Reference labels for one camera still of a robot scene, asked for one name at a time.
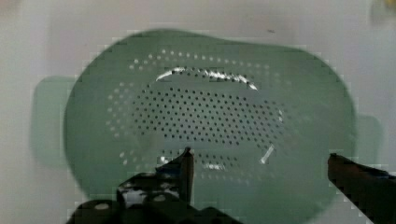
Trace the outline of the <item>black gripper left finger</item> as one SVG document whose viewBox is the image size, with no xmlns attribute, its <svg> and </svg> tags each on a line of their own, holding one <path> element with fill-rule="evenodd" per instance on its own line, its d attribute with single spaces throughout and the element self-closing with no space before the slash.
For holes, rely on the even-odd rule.
<svg viewBox="0 0 396 224">
<path fill-rule="evenodd" d="M 142 204 L 150 194 L 169 193 L 189 203 L 194 175 L 194 157 L 191 148 L 151 173 L 139 173 L 119 184 L 117 201 L 123 206 Z"/>
</svg>

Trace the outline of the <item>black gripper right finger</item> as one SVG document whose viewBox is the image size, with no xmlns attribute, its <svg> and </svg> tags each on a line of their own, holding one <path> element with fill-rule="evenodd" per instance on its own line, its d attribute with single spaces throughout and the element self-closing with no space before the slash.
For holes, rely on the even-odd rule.
<svg viewBox="0 0 396 224">
<path fill-rule="evenodd" d="M 374 224 L 395 224 L 395 176 L 332 153 L 329 180 Z"/>
</svg>

